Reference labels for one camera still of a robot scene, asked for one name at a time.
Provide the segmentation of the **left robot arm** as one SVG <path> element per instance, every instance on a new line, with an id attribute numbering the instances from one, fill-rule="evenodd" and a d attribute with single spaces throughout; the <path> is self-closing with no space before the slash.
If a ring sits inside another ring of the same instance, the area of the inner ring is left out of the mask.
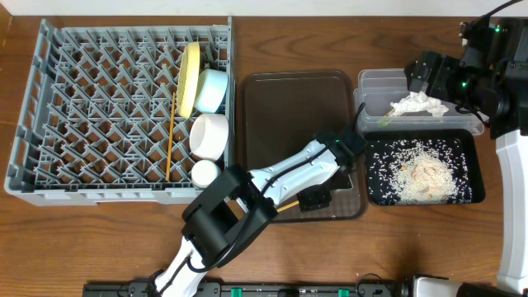
<path id="1" fill-rule="evenodd" d="M 269 167 L 221 172 L 183 211 L 181 247 L 152 282 L 154 296 L 192 296 L 206 273 L 243 252 L 300 192 L 321 193 L 337 172 L 348 171 L 367 142 L 354 129 L 316 134 L 297 154 Z"/>

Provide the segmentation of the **white pink bowl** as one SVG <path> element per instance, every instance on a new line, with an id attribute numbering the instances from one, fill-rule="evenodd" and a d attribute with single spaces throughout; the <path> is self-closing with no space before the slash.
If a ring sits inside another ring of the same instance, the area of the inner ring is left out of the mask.
<path id="1" fill-rule="evenodd" d="M 191 127 L 191 152 L 201 159 L 217 161 L 229 138 L 228 119 L 223 114 L 202 114 Z"/>

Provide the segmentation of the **yellow round plate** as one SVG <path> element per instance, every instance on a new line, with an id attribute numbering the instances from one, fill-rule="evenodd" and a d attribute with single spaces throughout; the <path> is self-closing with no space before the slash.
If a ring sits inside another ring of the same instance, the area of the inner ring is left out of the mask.
<path id="1" fill-rule="evenodd" d="M 185 119 L 191 117 L 194 108 L 199 75 L 200 45 L 191 42 L 184 50 L 177 84 L 177 113 Z"/>

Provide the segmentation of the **yellow green snack wrapper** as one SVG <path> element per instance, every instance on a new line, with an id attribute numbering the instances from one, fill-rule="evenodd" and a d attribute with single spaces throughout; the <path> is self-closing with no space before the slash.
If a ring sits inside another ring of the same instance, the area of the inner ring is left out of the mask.
<path id="1" fill-rule="evenodd" d="M 387 126 L 392 120 L 393 113 L 394 113 L 394 110 L 391 110 L 388 113 L 386 113 L 385 115 L 383 115 L 381 117 L 381 119 L 377 121 L 377 125 L 379 127 Z"/>

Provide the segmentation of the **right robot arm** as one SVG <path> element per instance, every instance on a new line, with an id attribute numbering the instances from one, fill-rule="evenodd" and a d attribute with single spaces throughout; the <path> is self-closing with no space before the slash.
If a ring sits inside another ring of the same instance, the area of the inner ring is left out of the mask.
<path id="1" fill-rule="evenodd" d="M 411 92 L 488 117 L 502 171 L 503 245 L 497 287 L 527 294 L 527 20 L 484 15 L 460 25 L 457 59 L 423 52 L 404 69 Z"/>

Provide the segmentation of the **dark brown serving tray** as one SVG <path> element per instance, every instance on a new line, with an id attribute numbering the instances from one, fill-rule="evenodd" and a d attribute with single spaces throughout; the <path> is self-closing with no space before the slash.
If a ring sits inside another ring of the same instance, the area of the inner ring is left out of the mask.
<path id="1" fill-rule="evenodd" d="M 235 107 L 236 163 L 247 170 L 274 165 L 318 132 L 341 132 L 355 115 L 352 91 L 340 70 L 247 76 Z"/>

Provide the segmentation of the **wooden chopstick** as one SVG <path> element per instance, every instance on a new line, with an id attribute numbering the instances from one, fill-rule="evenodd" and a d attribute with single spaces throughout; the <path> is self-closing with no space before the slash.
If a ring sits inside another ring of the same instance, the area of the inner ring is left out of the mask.
<path id="1" fill-rule="evenodd" d="M 283 206 L 277 208 L 276 211 L 277 211 L 278 213 L 280 213 L 280 212 L 283 212 L 283 211 L 285 211 L 285 210 L 288 210 L 288 209 L 290 209 L 290 208 L 292 208 L 292 207 L 295 207 L 295 206 L 297 206 L 298 204 L 299 204 L 299 201 L 298 201 L 298 200 L 295 200 L 295 201 L 293 201 L 293 202 L 290 202 L 290 203 L 287 204 L 287 205 L 283 205 Z"/>
<path id="2" fill-rule="evenodd" d="M 172 94 L 171 118 L 170 118 L 170 123 L 169 123 L 170 130 L 169 130 L 169 139 L 168 139 L 168 145 L 167 145 L 167 166 L 166 166 L 166 174 L 165 174 L 166 182 L 170 182 L 170 176 L 171 176 L 175 107 L 176 107 L 176 93 L 174 92 Z"/>

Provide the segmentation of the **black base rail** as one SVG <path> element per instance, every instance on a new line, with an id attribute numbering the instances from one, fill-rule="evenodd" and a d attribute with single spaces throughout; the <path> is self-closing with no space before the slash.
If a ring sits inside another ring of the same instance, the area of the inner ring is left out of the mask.
<path id="1" fill-rule="evenodd" d="M 148 297 L 155 296 L 153 285 L 146 280 L 133 280 L 123 284 L 85 284 L 82 297 Z M 487 285 L 459 283 L 446 278 L 414 276 L 410 282 L 359 280 L 354 285 L 249 285 L 200 283 L 198 297 L 278 297 L 278 296 L 512 296 Z"/>

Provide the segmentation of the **white paper napkin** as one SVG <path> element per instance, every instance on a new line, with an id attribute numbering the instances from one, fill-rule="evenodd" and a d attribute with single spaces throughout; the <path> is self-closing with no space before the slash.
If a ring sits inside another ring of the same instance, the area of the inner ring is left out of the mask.
<path id="1" fill-rule="evenodd" d="M 443 116 L 449 109 L 441 103 L 441 100 L 429 97 L 424 92 L 410 92 L 408 96 L 399 102 L 390 103 L 392 110 L 389 117 L 398 117 L 406 113 L 418 113 L 426 111 L 432 116 Z"/>

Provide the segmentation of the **clear plastic waste bin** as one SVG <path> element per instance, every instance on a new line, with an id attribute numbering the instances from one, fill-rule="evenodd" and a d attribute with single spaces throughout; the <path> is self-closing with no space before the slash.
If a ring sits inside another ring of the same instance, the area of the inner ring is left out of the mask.
<path id="1" fill-rule="evenodd" d="M 399 102 L 409 95 L 407 80 L 401 68 L 365 69 L 358 76 L 357 89 L 354 91 L 356 106 L 365 103 L 357 122 L 357 129 L 362 133 L 383 130 L 443 130 L 465 129 L 471 134 L 484 132 L 483 123 L 472 114 L 461 114 L 455 105 L 444 101 L 448 111 L 442 117 L 432 116 L 426 111 L 406 113 L 392 117 L 391 122 L 379 127 L 377 121 L 392 110 L 391 102 Z"/>

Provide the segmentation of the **grey plastic dishwasher rack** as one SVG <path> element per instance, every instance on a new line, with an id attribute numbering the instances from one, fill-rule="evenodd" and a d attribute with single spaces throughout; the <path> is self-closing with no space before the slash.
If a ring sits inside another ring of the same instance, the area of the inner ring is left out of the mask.
<path id="1" fill-rule="evenodd" d="M 5 191 L 38 206 L 192 202 L 200 192 L 191 182 L 194 119 L 176 109 L 170 182 L 165 174 L 172 94 L 184 49 L 193 41 L 200 45 L 202 69 L 229 76 L 219 112 L 232 120 L 232 21 L 64 28 L 42 21 Z"/>

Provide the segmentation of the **rice food scraps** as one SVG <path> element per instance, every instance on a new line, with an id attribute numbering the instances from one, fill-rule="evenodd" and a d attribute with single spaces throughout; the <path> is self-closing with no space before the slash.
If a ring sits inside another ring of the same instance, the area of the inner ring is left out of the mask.
<path id="1" fill-rule="evenodd" d="M 469 203 L 474 195 L 458 139 L 376 140 L 366 151 L 365 173 L 377 205 Z"/>

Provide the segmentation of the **light blue bowl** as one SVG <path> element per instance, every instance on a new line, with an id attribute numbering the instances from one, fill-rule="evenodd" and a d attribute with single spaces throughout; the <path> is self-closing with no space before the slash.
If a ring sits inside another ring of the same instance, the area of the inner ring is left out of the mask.
<path id="1" fill-rule="evenodd" d="M 226 72 L 205 69 L 198 78 L 194 107 L 201 113 L 215 113 L 224 99 L 228 82 Z"/>

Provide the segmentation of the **small white cup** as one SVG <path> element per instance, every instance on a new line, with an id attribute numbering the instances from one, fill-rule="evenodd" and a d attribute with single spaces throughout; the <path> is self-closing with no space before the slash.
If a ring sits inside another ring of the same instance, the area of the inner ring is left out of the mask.
<path id="1" fill-rule="evenodd" d="M 219 174 L 220 168 L 210 160 L 200 160 L 191 169 L 191 182 L 196 188 L 206 188 Z"/>

